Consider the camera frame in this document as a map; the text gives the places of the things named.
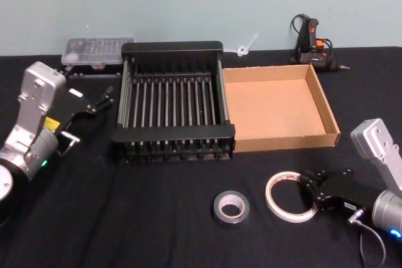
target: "metal rod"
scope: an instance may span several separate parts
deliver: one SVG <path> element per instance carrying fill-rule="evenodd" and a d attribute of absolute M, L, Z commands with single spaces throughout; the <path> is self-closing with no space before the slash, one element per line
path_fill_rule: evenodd
<path fill-rule="evenodd" d="M 195 111 L 197 114 L 195 114 L 197 118 L 197 126 L 200 125 L 200 104 L 198 101 L 198 80 L 196 79 L 194 81 L 194 89 L 195 89 Z"/>
<path fill-rule="evenodd" d="M 187 82 L 187 106 L 188 106 L 188 125 L 193 125 L 192 108 L 191 108 L 191 83 Z"/>
<path fill-rule="evenodd" d="M 184 83 L 180 81 L 180 125 L 184 126 Z M 185 140 L 182 139 L 182 147 L 185 147 Z"/>
<path fill-rule="evenodd" d="M 123 106 L 126 102 L 126 77 L 127 77 L 127 60 L 124 61 L 123 65 L 123 75 L 121 78 L 121 89 L 120 89 L 120 103 L 119 103 L 119 115 L 117 117 L 117 123 L 122 125 L 122 117 L 123 117 Z"/>
<path fill-rule="evenodd" d="M 151 83 L 151 102 L 149 104 L 149 126 L 152 127 L 152 120 L 153 120 L 153 88 L 154 88 L 154 83 L 152 80 Z"/>
<path fill-rule="evenodd" d="M 169 126 L 169 82 L 166 79 L 166 92 L 165 92 L 165 127 Z"/>
<path fill-rule="evenodd" d="M 138 95 L 139 95 L 139 81 L 137 81 L 136 98 L 134 101 L 133 128 L 137 126 Z"/>
<path fill-rule="evenodd" d="M 225 121 L 228 121 L 229 112 L 227 110 L 224 75 L 222 73 L 222 62 L 220 60 L 218 60 L 218 74 L 219 74 L 220 91 L 222 92 L 222 106 L 224 110 L 224 119 Z"/>
<path fill-rule="evenodd" d="M 176 127 L 176 81 L 173 81 L 173 126 Z"/>
<path fill-rule="evenodd" d="M 207 115 L 207 97 L 205 96 L 205 81 L 202 79 L 201 82 L 201 91 L 202 91 L 202 107 L 204 112 L 204 124 L 208 125 L 208 115 Z M 205 141 L 207 143 L 207 147 L 209 146 L 209 139 Z"/>
<path fill-rule="evenodd" d="M 161 90 L 162 90 L 162 83 L 159 81 L 158 83 L 158 117 L 156 120 L 156 126 L 161 126 Z"/>
<path fill-rule="evenodd" d="M 214 105 L 214 95 L 212 94 L 212 84 L 211 81 L 208 81 L 208 86 L 209 86 L 209 99 L 211 102 L 211 115 L 212 115 L 212 124 L 216 124 L 216 119 L 215 119 L 215 105 Z"/>
<path fill-rule="evenodd" d="M 130 118 L 130 108 L 131 108 L 131 91 L 133 89 L 133 85 L 131 83 L 131 72 L 130 69 L 128 68 L 128 79 L 127 79 L 127 85 L 128 85 L 128 97 L 126 100 L 126 115 L 124 118 L 124 127 L 128 128 L 128 122 Z"/>
<path fill-rule="evenodd" d="M 141 114 L 141 128 L 145 125 L 145 102 L 146 102 L 146 80 L 144 82 L 144 95 L 143 95 L 143 112 Z"/>

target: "open cardboard tray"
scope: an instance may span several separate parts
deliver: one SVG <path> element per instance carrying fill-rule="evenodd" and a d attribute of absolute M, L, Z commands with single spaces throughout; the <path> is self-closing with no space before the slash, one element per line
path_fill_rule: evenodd
<path fill-rule="evenodd" d="M 224 68 L 235 152 L 335 146 L 338 125 L 310 65 Z"/>

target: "black table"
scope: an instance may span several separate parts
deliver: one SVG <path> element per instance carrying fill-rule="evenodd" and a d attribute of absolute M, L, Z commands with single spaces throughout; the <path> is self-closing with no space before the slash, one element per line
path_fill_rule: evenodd
<path fill-rule="evenodd" d="M 93 123 L 72 130 L 82 138 L 63 159 L 51 158 L 31 183 L 18 220 L 0 228 L 1 267 L 361 267 L 358 229 L 338 212 L 318 213 L 291 224 L 267 208 L 267 180 L 280 171 L 352 168 L 355 179 L 385 185 L 374 166 L 360 159 L 349 133 L 364 119 L 384 119 L 402 143 L 402 48 L 337 49 L 348 72 L 319 79 L 342 132 L 337 147 L 235 154 L 231 161 L 120 166 L 108 155 L 117 106 Z M 252 51 L 225 56 L 224 66 L 283 65 L 289 51 Z M 60 56 L 0 58 L 0 141 L 15 123 L 23 71 L 40 60 L 58 68 Z M 91 100 L 118 78 L 71 78 Z M 219 227 L 211 215 L 216 195 L 237 190 L 250 215 L 236 230 Z M 307 209 L 292 181 L 274 197 L 287 210 Z M 381 232 L 386 267 L 401 267 L 401 245 Z M 365 235 L 369 259 L 378 244 Z"/>

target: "wall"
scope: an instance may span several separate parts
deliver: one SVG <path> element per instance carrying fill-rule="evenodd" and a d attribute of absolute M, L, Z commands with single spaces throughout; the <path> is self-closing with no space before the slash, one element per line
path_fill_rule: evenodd
<path fill-rule="evenodd" d="M 0 55 L 60 54 L 68 38 L 220 40 L 237 48 L 293 48 L 297 13 L 320 21 L 335 47 L 400 46 L 401 0 L 0 0 Z"/>

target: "cable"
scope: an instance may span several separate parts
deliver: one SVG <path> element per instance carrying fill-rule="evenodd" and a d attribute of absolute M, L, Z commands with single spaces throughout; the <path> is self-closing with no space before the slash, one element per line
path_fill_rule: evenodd
<path fill-rule="evenodd" d="M 371 233 L 373 233 L 374 236 L 378 239 L 378 241 L 379 241 L 379 243 L 381 245 L 381 248 L 383 250 L 383 259 L 381 260 L 380 263 L 378 263 L 378 264 L 369 263 L 367 261 L 367 259 L 366 259 L 366 256 L 364 255 L 364 251 L 363 251 L 363 232 L 360 232 L 359 249 L 360 249 L 360 256 L 361 256 L 363 262 L 366 263 L 366 265 L 368 265 L 370 267 L 380 267 L 380 266 L 382 266 L 384 264 L 384 262 L 385 262 L 385 259 L 386 259 L 386 249 L 385 249 L 384 241 L 379 236 L 379 234 L 374 229 L 372 229 L 371 227 L 367 226 L 366 224 L 363 224 L 359 220 L 355 220 L 354 223 L 358 224 L 358 226 L 360 226 L 360 227 L 370 231 Z"/>
<path fill-rule="evenodd" d="M 297 15 L 296 15 L 295 17 L 293 17 L 293 19 L 290 21 L 290 25 L 291 25 L 292 28 L 295 30 L 295 32 L 296 32 L 298 35 L 304 37 L 304 35 L 300 34 L 300 32 L 296 29 L 295 20 L 296 20 L 297 18 L 302 18 L 302 19 L 304 19 L 304 20 L 307 20 L 307 15 L 304 15 L 304 14 L 297 14 Z"/>
<path fill-rule="evenodd" d="M 328 49 L 329 49 L 329 59 L 327 60 L 326 67 L 330 68 L 330 66 L 332 64 L 332 60 L 334 59 L 334 53 L 332 51 L 332 49 L 333 49 L 332 42 L 331 42 L 331 40 L 326 39 L 326 38 L 321 39 L 321 40 L 328 46 Z"/>

